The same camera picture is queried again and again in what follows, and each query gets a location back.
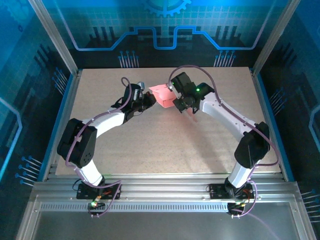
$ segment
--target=speckled work surface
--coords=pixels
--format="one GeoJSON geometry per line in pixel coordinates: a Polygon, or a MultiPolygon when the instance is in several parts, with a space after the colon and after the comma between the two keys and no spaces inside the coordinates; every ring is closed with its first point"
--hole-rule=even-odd
{"type": "MultiPolygon", "coordinates": [[[[145,87],[164,84],[174,68],[84,69],[71,117],[88,119],[105,112],[124,94],[120,79],[145,82],[145,87]]],[[[252,78],[247,67],[207,67],[219,96],[231,107],[255,122],[264,121],[252,78]]],[[[196,84],[210,80],[197,69],[185,68],[196,84]]],[[[198,112],[194,122],[175,107],[156,103],[140,116],[115,127],[97,139],[94,162],[102,174],[229,173],[235,164],[238,145],[218,121],[198,112]]],[[[276,160],[273,151],[264,163],[276,160]]],[[[257,171],[279,172],[278,166],[257,171]]],[[[58,175],[75,174],[61,158],[58,175]]]]}

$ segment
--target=enclosure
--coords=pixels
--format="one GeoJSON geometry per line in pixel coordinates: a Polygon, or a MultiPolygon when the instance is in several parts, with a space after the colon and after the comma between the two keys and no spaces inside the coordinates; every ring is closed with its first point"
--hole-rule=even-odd
{"type": "Polygon", "coordinates": [[[0,0],[0,13],[3,239],[319,238],[320,2],[0,0]],[[204,68],[226,103],[269,126],[281,159],[252,175],[253,216],[232,219],[207,192],[235,164],[229,131],[156,103],[97,139],[95,164],[122,189],[90,219],[57,154],[68,120],[108,110],[121,77],[147,91],[182,65],[204,68]]]}

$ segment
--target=pink box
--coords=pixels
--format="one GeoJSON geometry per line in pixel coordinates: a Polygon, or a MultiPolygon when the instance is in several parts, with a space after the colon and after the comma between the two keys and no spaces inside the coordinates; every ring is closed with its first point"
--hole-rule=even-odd
{"type": "Polygon", "coordinates": [[[149,89],[162,107],[170,108],[174,106],[173,100],[176,99],[176,95],[173,91],[169,90],[166,84],[152,86],[149,89]]]}

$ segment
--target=blue glass wall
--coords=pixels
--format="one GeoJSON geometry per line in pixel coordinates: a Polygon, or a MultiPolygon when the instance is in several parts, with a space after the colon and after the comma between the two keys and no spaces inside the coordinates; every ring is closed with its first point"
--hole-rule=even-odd
{"type": "Polygon", "coordinates": [[[45,0],[79,68],[253,66],[286,0],[45,0]]]}
{"type": "Polygon", "coordinates": [[[0,15],[0,238],[15,239],[70,72],[28,1],[0,15]]]}
{"type": "MultiPolygon", "coordinates": [[[[320,1],[301,0],[261,71],[271,114],[275,116],[293,176],[302,193],[315,189],[317,194],[320,193],[319,13],[320,1]]],[[[319,233],[319,223],[314,224],[319,233]]]]}

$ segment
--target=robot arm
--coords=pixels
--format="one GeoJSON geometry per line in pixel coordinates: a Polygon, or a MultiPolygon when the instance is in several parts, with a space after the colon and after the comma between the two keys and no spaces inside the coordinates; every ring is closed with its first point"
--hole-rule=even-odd
{"type": "MultiPolygon", "coordinates": [[[[93,161],[96,139],[108,130],[129,121],[134,116],[135,112],[142,113],[156,103],[154,95],[149,92],[143,94],[144,89],[143,82],[131,84],[132,94],[129,95],[130,91],[127,86],[124,96],[116,101],[108,111],[116,110],[130,97],[127,105],[116,112],[113,111],[110,114],[97,118],[87,126],[81,134],[72,150],[69,161],[75,165],[76,173],[85,182],[93,186],[103,186],[105,184],[104,177],[98,171],[93,161]]],[[[57,148],[57,153],[61,155],[64,160],[66,160],[70,147],[79,130],[88,123],[89,120],[90,119],[85,119],[81,121],[73,118],[67,123],[57,148]]]]}
{"type": "Polygon", "coordinates": [[[264,122],[256,124],[235,111],[222,99],[218,101],[215,90],[212,87],[206,83],[196,86],[185,72],[173,78],[168,87],[175,93],[177,98],[173,103],[181,113],[188,108],[192,108],[193,114],[200,110],[217,119],[239,142],[234,153],[237,163],[225,180],[227,192],[234,196],[246,184],[255,164],[267,154],[270,146],[252,128],[234,117],[222,104],[269,138],[268,125],[264,122]]]}

